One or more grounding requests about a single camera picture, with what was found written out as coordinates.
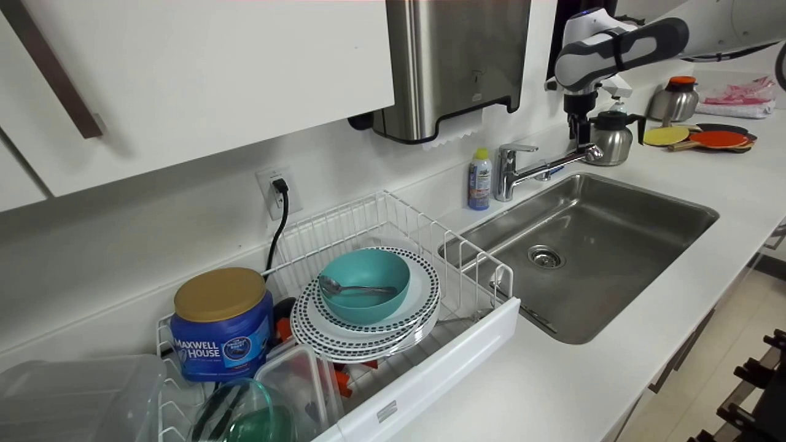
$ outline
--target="cabinet door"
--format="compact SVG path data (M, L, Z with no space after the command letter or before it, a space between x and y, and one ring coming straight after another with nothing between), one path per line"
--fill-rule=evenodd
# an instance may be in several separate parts
M44 202L44 190L26 174L23 162L15 154L0 131L0 211Z
M393 104L383 0L22 4L103 133L82 137L1 17L0 124L53 193Z

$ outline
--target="sink basin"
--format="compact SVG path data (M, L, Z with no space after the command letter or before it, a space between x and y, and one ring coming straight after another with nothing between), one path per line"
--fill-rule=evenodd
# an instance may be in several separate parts
M595 338L644 293L716 211L596 174L559 184L464 234L513 268L521 311L566 343ZM443 243L453 265L473 265Z

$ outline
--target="bottle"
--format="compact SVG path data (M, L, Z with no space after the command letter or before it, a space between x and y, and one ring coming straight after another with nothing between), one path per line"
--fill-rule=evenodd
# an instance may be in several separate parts
M466 207L472 211L486 211L491 202L491 152L477 147L466 174Z

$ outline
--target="teal bowl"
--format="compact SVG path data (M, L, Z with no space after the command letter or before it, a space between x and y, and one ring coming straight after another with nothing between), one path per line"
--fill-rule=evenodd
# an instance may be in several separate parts
M319 293L324 308L344 325L376 325L391 317L408 295L409 265L388 250L350 250L330 260L324 278L339 284L393 288L396 295L344 290Z

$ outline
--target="stacked plate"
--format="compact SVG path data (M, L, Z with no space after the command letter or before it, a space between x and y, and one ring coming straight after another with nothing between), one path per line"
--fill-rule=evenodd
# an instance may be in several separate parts
M393 357L421 341L440 317L440 279L434 268L404 249L376 249L399 256L409 268L409 288L403 304L376 325L345 325L321 303L311 279L291 310L291 335L299 346L334 363L366 363Z

